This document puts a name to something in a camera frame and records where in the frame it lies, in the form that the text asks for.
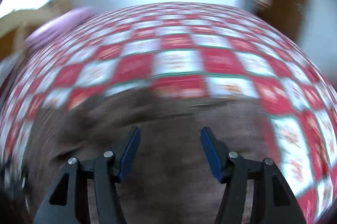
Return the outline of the brown knitted sweater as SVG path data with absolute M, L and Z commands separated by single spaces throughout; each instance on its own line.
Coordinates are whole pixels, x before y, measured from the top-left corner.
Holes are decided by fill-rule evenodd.
M 212 176 L 200 132 L 245 158 L 269 156 L 266 112 L 256 99 L 173 99 L 150 88 L 94 95 L 70 110 L 41 107 L 34 119 L 24 166 L 35 215 L 47 188 L 71 157 L 93 159 L 123 139 L 130 128 L 141 140 L 132 171 L 118 188 L 128 223 L 213 223 L 223 186 Z

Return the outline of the red white checkered bedspread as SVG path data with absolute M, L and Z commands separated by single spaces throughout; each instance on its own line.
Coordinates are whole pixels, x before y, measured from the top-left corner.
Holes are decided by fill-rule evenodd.
M 319 221 L 336 199 L 336 91 L 295 43 L 248 12 L 132 6 L 29 49 L 1 107 L 1 162 L 12 175 L 40 106 L 74 108 L 96 93 L 150 86 L 168 98 L 257 99 L 268 151 L 306 221 Z

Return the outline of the pink folded blanket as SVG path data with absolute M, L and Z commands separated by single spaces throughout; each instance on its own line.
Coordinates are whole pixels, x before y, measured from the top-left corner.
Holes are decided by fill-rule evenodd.
M 72 9 L 37 28 L 25 39 L 25 46 L 32 49 L 46 46 L 95 15 L 96 12 L 91 7 Z

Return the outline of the cream wooden headboard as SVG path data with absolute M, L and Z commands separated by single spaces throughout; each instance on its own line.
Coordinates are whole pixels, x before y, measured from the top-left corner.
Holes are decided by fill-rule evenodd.
M 40 26 L 55 18 L 47 8 L 14 11 L 1 18 L 1 61 L 26 48 L 26 38 Z

